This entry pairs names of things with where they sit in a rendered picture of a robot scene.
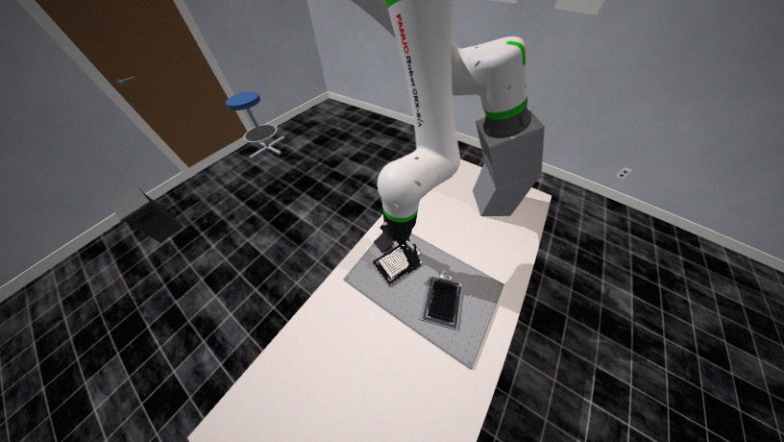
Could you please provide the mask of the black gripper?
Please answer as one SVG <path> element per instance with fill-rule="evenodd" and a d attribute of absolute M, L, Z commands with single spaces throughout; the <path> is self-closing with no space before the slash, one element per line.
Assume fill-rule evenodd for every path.
<path fill-rule="evenodd" d="M 382 230 L 383 233 L 388 233 L 393 239 L 396 239 L 400 248 L 404 251 L 404 255 L 408 261 L 408 265 L 407 265 L 408 274 L 411 271 L 413 271 L 413 269 L 416 270 L 418 267 L 421 266 L 416 251 L 416 245 L 411 244 L 409 241 L 409 237 L 411 235 L 412 230 L 407 233 L 393 233 L 389 231 L 385 226 L 383 226 L 383 224 L 380 226 L 380 229 Z"/>

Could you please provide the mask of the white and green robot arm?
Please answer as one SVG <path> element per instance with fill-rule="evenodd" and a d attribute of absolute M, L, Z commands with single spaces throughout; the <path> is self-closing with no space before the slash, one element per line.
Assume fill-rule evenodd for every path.
<path fill-rule="evenodd" d="M 404 66 L 416 150 L 382 168 L 378 192 L 383 226 L 407 233 L 416 224 L 420 200 L 459 167 L 453 96 L 480 96 L 483 129 L 491 137 L 514 136 L 529 126 L 526 44 L 504 37 L 457 47 L 452 0 L 352 1 L 397 40 Z"/>

